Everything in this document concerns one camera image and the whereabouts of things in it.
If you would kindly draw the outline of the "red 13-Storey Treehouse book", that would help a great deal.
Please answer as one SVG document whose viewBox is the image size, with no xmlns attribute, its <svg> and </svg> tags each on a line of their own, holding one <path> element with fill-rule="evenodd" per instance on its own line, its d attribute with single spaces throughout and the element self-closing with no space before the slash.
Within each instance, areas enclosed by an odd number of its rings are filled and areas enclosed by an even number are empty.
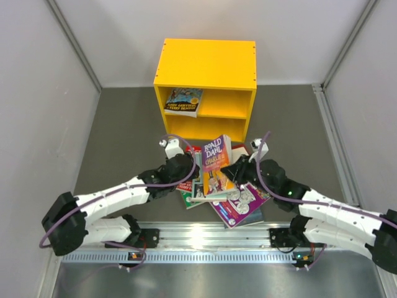
<svg viewBox="0 0 397 298">
<path fill-rule="evenodd" d="M 198 172 L 198 175 L 195 179 L 185 181 L 183 183 L 180 183 L 176 189 L 179 191 L 185 191 L 185 192 L 192 192 L 193 189 L 193 183 L 201 183 L 202 182 L 202 154 L 201 154 L 201 148 L 198 146 L 193 146 L 194 152 L 195 152 L 195 160 L 196 160 L 196 167 L 195 170 Z"/>
</svg>

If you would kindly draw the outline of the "Roald Dahl Charlie book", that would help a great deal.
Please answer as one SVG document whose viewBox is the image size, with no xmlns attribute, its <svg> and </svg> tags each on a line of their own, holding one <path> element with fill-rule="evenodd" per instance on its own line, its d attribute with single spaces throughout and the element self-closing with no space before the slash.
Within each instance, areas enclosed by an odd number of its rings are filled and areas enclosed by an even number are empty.
<svg viewBox="0 0 397 298">
<path fill-rule="evenodd" d="M 227 197 L 233 192 L 234 183 L 221 172 L 232 162 L 231 139 L 228 135 L 220 135 L 202 146 L 203 192 L 205 197 Z"/>
</svg>

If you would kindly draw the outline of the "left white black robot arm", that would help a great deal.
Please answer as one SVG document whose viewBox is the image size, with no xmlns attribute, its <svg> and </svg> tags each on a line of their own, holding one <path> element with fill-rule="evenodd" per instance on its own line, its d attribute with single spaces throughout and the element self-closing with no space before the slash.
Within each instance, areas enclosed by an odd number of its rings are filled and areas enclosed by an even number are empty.
<svg viewBox="0 0 397 298">
<path fill-rule="evenodd" d="M 56 256 L 92 243 L 141 245 L 142 229 L 137 220 L 130 214 L 115 218 L 111 214 L 162 198 L 180 183 L 197 178 L 199 171 L 191 154 L 178 153 L 159 168 L 144 171 L 118 186 L 79 196 L 63 193 L 42 219 L 44 239 Z"/>
</svg>

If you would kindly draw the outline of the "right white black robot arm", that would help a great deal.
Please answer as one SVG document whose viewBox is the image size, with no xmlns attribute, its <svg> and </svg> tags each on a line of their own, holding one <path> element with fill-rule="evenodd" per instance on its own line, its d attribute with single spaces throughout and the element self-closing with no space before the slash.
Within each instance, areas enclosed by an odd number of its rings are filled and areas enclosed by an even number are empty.
<svg viewBox="0 0 397 298">
<path fill-rule="evenodd" d="M 221 169 L 239 186 L 265 191 L 278 207 L 293 212 L 289 237 L 296 246 L 321 243 L 356 252 L 396 273 L 396 211 L 369 212 L 336 201 L 287 177 L 274 160 L 260 163 L 241 156 Z"/>
</svg>

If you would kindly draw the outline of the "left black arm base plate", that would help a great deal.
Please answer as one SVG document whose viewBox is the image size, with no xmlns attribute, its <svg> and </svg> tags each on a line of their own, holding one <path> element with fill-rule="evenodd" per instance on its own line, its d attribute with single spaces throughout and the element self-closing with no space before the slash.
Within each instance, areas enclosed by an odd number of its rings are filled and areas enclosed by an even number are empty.
<svg viewBox="0 0 397 298">
<path fill-rule="evenodd" d="M 121 245 L 135 248 L 156 248 L 159 243 L 160 230 L 143 228 L 139 235 L 133 235 L 121 242 Z"/>
</svg>

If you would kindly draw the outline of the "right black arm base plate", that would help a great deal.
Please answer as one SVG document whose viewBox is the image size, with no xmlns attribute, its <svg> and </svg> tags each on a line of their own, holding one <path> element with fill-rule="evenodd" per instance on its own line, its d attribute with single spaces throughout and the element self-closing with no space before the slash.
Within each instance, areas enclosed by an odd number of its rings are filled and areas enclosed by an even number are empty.
<svg viewBox="0 0 397 298">
<path fill-rule="evenodd" d="M 311 242 L 302 232 L 296 232 L 291 228 L 270 228 L 270 246 L 280 251 L 289 253 L 296 248 L 309 248 Z"/>
</svg>

